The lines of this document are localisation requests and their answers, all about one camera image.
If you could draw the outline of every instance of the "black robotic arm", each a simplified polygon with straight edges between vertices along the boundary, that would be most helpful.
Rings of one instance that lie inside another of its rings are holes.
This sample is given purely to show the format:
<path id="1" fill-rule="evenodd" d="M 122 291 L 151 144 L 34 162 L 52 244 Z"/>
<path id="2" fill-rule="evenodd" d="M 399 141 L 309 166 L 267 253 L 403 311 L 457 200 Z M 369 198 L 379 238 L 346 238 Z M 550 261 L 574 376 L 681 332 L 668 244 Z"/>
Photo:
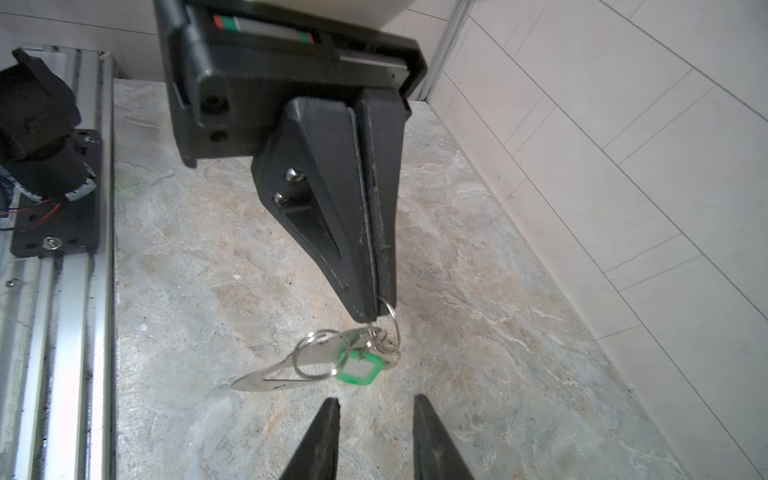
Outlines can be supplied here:
<path id="1" fill-rule="evenodd" d="M 415 41 L 241 0 L 155 0 L 183 162 L 253 155 L 262 204 L 356 322 L 396 305 L 395 213 Z"/>

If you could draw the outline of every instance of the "black plastic housing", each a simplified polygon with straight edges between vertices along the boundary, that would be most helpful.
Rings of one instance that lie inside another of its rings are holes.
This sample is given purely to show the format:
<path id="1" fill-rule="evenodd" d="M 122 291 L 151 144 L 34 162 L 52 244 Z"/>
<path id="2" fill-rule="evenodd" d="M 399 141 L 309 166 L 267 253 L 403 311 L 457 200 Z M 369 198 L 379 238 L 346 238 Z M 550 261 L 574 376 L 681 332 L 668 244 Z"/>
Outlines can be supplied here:
<path id="1" fill-rule="evenodd" d="M 397 88 L 405 99 L 426 75 L 419 45 L 325 18 L 241 0 L 154 0 L 170 113 L 182 160 L 258 155 L 295 97 L 355 103 L 363 88 Z M 315 44 L 224 31 L 213 15 L 310 31 Z M 396 87 L 381 66 L 340 59 L 360 51 L 402 59 Z"/>

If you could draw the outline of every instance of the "metal rail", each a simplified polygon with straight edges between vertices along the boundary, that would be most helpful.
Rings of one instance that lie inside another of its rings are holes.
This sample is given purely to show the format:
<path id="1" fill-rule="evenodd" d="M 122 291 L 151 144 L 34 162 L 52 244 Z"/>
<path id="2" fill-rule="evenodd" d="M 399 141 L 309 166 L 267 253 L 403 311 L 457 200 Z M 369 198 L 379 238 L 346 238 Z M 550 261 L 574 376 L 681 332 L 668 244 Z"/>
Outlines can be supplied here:
<path id="1" fill-rule="evenodd" d="M 12 234 L 0 232 L 0 479 L 106 480 L 114 477 L 114 62 L 95 51 L 25 49 L 75 92 L 79 127 L 101 132 L 100 244 L 95 254 L 20 259 L 9 251 Z"/>

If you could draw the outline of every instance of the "green key tag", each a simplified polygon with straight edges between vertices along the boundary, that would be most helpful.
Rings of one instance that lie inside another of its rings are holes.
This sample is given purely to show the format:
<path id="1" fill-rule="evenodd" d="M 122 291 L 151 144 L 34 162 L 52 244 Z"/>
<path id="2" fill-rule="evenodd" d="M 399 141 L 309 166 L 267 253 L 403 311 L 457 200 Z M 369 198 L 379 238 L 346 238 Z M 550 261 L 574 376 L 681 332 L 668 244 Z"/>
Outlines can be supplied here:
<path id="1" fill-rule="evenodd" d="M 336 374 L 336 378 L 351 385 L 370 385 L 383 368 L 384 360 L 380 356 L 366 352 L 361 358 L 360 352 L 352 350 L 344 369 Z"/>

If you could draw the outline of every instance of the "screw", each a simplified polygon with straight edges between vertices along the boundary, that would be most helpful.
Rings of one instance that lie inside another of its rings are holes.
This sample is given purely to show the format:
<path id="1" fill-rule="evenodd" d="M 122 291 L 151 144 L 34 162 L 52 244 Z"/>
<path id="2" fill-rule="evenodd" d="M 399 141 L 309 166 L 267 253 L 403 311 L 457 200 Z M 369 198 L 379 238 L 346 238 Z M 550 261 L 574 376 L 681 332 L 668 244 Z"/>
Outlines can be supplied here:
<path id="1" fill-rule="evenodd" d="M 46 250 L 58 250 L 62 244 L 61 238 L 58 237 L 46 237 L 43 239 L 43 248 Z"/>
<path id="2" fill-rule="evenodd" d="M 286 203 L 289 200 L 289 198 L 283 194 L 274 194 L 274 196 L 272 197 L 272 200 L 275 200 L 276 204 L 282 205 Z"/>
<path id="3" fill-rule="evenodd" d="M 298 184 L 300 181 L 304 181 L 306 175 L 291 167 L 286 171 L 286 181 L 289 184 Z"/>

